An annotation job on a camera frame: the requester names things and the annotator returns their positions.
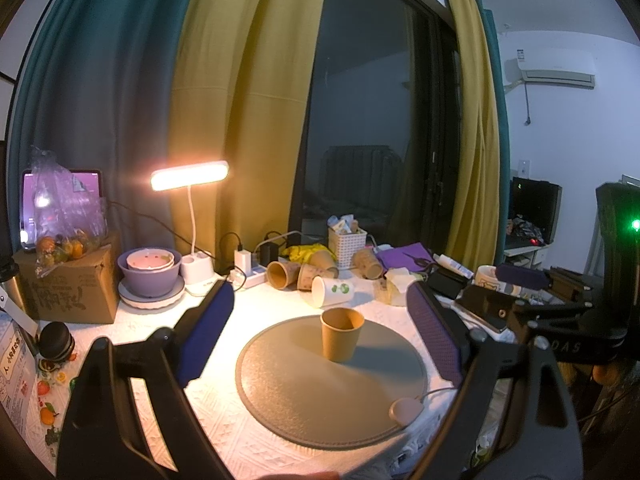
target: purple bowl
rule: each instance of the purple bowl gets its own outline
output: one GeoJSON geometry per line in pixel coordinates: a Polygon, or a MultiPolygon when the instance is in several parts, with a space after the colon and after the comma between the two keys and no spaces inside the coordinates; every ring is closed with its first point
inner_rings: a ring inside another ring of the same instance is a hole
{"type": "Polygon", "coordinates": [[[174,288],[175,280],[178,279],[182,255],[178,251],[167,249],[174,255],[174,264],[171,267],[159,270],[129,269],[127,256],[138,250],[140,248],[132,249],[118,256],[118,266],[124,273],[129,291],[145,298],[159,298],[169,293],[174,288]]]}

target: cardboard box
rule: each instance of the cardboard box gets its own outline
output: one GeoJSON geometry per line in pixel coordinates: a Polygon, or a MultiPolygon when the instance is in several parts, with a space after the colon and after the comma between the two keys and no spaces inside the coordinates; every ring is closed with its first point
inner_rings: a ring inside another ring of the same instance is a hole
{"type": "Polygon", "coordinates": [[[28,314],[47,321],[113,323],[120,301],[119,255],[120,235],[114,232],[97,251],[37,278],[36,254],[18,251],[14,260],[20,267],[28,314]]]}

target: window frame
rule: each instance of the window frame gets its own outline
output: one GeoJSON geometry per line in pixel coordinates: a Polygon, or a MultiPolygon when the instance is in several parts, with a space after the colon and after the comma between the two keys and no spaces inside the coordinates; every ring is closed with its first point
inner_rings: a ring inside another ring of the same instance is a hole
{"type": "MultiPolygon", "coordinates": [[[[427,23],[426,34],[430,50],[429,87],[430,93],[429,127],[431,135],[425,139],[425,154],[431,160],[426,163],[424,175],[424,192],[422,197],[422,225],[420,241],[434,252],[444,250],[449,234],[450,220],[453,212],[453,201],[458,184],[458,166],[460,161],[460,114],[455,99],[447,101],[447,87],[455,89],[456,77],[450,71],[447,57],[457,50],[457,40],[453,16],[447,7],[438,0],[401,0],[411,7],[419,16],[415,20],[415,28],[427,23]],[[450,135],[451,119],[455,116],[457,135],[450,135]]],[[[289,231],[301,231],[303,220],[304,186],[306,178],[306,152],[308,146],[310,106],[315,74],[312,73],[309,93],[306,101],[305,121],[303,123],[298,163],[289,214],[289,231]]],[[[287,245],[301,243],[299,235],[287,240],[287,245]]]]}

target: bowl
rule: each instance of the bowl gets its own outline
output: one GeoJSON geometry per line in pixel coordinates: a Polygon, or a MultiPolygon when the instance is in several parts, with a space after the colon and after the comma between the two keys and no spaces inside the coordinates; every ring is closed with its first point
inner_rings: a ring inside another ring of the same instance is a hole
{"type": "Polygon", "coordinates": [[[161,270],[171,267],[175,257],[167,249],[145,247],[127,256],[127,266],[134,270],[161,270]]]}
{"type": "Polygon", "coordinates": [[[167,249],[174,256],[171,267],[157,270],[136,270],[127,265],[127,257],[140,249],[132,249],[118,256],[118,266],[127,280],[127,288],[145,298],[158,298],[169,293],[178,279],[182,255],[173,249],[167,249]]]}

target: window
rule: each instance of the window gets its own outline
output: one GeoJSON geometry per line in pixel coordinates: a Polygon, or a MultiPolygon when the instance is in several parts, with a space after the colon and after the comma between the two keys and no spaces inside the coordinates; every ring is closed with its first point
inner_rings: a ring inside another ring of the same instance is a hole
{"type": "Polygon", "coordinates": [[[324,0],[292,229],[325,237],[329,216],[353,213],[378,243],[442,249],[460,136],[454,56],[450,29],[414,2],[324,0]]]}

